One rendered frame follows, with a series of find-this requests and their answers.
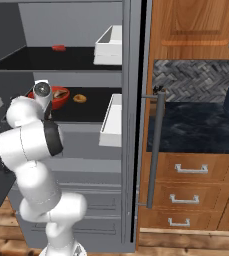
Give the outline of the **brown round food piece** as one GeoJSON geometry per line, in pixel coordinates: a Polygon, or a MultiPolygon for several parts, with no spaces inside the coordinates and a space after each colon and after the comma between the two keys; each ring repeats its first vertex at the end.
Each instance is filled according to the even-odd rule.
{"type": "Polygon", "coordinates": [[[73,97],[73,100],[77,103],[85,103],[87,98],[82,94],[77,94],[73,97]]]}

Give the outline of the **brown chicken drumstick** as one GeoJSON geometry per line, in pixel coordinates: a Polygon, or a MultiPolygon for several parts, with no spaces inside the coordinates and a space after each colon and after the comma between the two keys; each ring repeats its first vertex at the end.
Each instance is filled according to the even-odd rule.
{"type": "Polygon", "coordinates": [[[67,90],[64,89],[58,89],[56,91],[53,92],[53,98],[54,99],[60,99],[65,97],[68,94],[67,90]]]}

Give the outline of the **black fridge shelf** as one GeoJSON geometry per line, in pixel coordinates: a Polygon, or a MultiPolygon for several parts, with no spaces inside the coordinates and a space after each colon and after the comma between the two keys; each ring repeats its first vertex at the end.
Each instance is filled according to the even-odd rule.
{"type": "Polygon", "coordinates": [[[0,70],[11,71],[121,71],[121,65],[95,65],[93,47],[67,47],[64,52],[51,47],[23,47],[0,60],[0,70]]]}
{"type": "Polygon", "coordinates": [[[96,122],[102,123],[113,94],[121,94],[121,88],[106,87],[68,87],[70,97],[57,110],[52,110],[55,122],[96,122]],[[87,98],[85,103],[76,103],[73,97],[82,94],[87,98]]]}

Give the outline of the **grey fridge bottom drawer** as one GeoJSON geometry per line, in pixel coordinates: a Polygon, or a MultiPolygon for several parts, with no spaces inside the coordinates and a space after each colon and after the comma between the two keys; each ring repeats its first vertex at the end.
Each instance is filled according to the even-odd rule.
{"type": "MultiPolygon", "coordinates": [[[[107,194],[82,191],[88,207],[85,217],[73,226],[75,238],[88,252],[115,252],[121,244],[120,194],[111,191],[107,194]]],[[[16,210],[16,218],[21,231],[30,248],[43,249],[47,245],[45,223],[24,221],[19,213],[21,194],[12,190],[9,195],[12,207],[16,210]]]]}

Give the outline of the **small red food piece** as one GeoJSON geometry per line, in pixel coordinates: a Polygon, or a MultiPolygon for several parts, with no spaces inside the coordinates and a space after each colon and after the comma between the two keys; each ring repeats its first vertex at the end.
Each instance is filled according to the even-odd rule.
{"type": "Polygon", "coordinates": [[[66,51],[66,47],[63,44],[53,45],[51,48],[53,51],[56,51],[56,52],[65,52],[66,51]]]}

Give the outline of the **wooden wall cupboard door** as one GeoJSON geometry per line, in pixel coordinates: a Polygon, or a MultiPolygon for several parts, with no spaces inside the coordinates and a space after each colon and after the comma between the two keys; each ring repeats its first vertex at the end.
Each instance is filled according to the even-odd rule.
{"type": "Polygon", "coordinates": [[[228,59],[229,0],[153,0],[150,60],[228,59]]]}

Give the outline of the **white fridge door bin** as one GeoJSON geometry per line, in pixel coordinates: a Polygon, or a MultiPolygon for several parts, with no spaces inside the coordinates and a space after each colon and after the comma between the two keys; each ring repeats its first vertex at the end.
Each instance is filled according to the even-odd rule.
{"type": "Polygon", "coordinates": [[[100,130],[99,145],[107,147],[122,146],[122,95],[111,96],[100,130]]]}
{"type": "Polygon", "coordinates": [[[96,41],[94,48],[95,65],[122,64],[122,26],[111,25],[96,41]]]}

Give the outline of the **red bowl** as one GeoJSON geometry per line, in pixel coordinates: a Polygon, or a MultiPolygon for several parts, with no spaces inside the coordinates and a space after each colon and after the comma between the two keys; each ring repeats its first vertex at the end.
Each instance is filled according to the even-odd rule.
{"type": "Polygon", "coordinates": [[[32,91],[27,95],[28,98],[34,99],[40,107],[44,108],[44,103],[48,98],[52,98],[52,110],[60,109],[63,105],[66,104],[70,97],[70,91],[64,87],[60,86],[36,86],[32,89],[32,91]],[[58,89],[64,89],[68,91],[68,94],[60,99],[54,99],[53,98],[53,92],[58,89]]]}

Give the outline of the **wooden drawer front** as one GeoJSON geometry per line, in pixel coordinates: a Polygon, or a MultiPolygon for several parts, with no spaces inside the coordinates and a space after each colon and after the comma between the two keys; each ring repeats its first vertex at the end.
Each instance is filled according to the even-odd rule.
{"type": "Polygon", "coordinates": [[[152,208],[222,211],[228,197],[229,185],[161,182],[155,185],[152,208]],[[198,195],[200,202],[172,204],[170,194],[175,194],[177,199],[187,200],[198,195]]]}
{"type": "Polygon", "coordinates": [[[193,182],[219,183],[229,182],[229,155],[227,154],[186,154],[160,153],[156,169],[158,182],[193,182]],[[202,164],[208,165],[208,174],[177,173],[175,164],[184,169],[200,169],[202,164]]]}
{"type": "Polygon", "coordinates": [[[222,213],[216,211],[140,210],[141,228],[216,230],[222,213]]]}

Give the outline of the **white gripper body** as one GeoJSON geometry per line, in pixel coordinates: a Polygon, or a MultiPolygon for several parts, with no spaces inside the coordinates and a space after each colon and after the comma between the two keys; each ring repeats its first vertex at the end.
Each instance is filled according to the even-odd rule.
{"type": "Polygon", "coordinates": [[[46,100],[46,102],[44,103],[44,108],[43,108],[44,112],[46,112],[48,108],[51,111],[51,109],[52,109],[52,98],[48,98],[46,100]]]}

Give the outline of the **brown block with dark top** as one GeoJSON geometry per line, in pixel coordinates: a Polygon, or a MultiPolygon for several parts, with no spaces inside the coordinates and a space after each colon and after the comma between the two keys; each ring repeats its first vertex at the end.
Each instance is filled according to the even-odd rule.
{"type": "MultiPolygon", "coordinates": [[[[153,91],[153,95],[155,96],[155,98],[150,99],[150,112],[149,112],[149,114],[150,114],[150,116],[155,116],[156,115],[156,110],[157,110],[157,101],[158,101],[156,96],[158,95],[159,91],[165,91],[166,92],[166,89],[162,85],[159,85],[159,86],[155,85],[153,87],[152,91],[153,91]]],[[[163,114],[163,116],[165,115],[165,111],[166,111],[165,104],[166,104],[166,96],[165,96],[165,99],[164,99],[164,114],[163,114]]]]}

